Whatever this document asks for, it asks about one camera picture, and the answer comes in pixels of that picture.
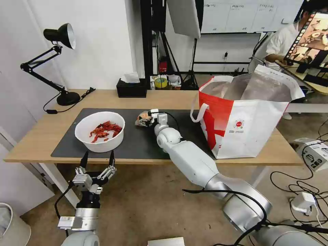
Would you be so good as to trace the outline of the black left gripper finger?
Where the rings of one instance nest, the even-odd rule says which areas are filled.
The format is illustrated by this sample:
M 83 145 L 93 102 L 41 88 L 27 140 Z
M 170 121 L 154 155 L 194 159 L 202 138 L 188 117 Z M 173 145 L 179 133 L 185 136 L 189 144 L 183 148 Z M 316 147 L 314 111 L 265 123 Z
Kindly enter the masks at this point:
M 117 168 L 115 167 L 115 158 L 114 158 L 114 150 L 111 151 L 109 165 L 105 168 L 100 175 L 98 175 L 98 179 L 105 180 L 106 178 L 111 179 L 111 177 L 116 173 Z
M 84 156 L 82 157 L 82 159 L 80 161 L 80 165 L 75 168 L 76 176 L 86 174 L 86 166 L 87 166 L 87 162 L 88 162 L 88 155 L 89 155 L 89 151 L 86 151 Z

